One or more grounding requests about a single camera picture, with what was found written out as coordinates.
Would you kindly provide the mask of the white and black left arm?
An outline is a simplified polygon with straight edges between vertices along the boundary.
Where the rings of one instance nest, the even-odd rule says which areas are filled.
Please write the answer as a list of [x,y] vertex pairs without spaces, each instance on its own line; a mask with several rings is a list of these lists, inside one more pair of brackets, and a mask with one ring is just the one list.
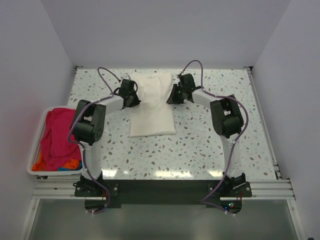
[[80,100],[70,126],[67,140],[78,144],[81,151],[81,175],[89,179],[86,191],[99,196],[104,184],[97,180],[102,174],[97,160],[97,142],[104,134],[106,116],[110,113],[132,108],[140,104],[138,84],[131,79],[123,79],[111,95],[95,101]]

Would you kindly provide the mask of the white t-shirt red print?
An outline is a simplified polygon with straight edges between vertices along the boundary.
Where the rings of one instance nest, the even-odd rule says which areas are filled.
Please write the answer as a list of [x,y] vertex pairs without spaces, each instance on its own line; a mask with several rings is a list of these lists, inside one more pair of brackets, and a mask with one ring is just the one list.
[[171,72],[134,73],[139,105],[130,109],[129,136],[148,137],[176,134],[172,105],[167,103],[173,88]]

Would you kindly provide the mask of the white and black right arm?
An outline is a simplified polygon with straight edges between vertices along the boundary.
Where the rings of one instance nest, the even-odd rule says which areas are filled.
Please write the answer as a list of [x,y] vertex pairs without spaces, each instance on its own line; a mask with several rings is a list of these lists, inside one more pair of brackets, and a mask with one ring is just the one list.
[[237,142],[248,127],[248,111],[233,95],[214,95],[201,86],[196,86],[190,73],[178,75],[178,83],[173,85],[166,103],[179,105],[185,100],[210,110],[213,129],[220,136],[223,148],[222,189],[227,196],[235,196],[246,182]]

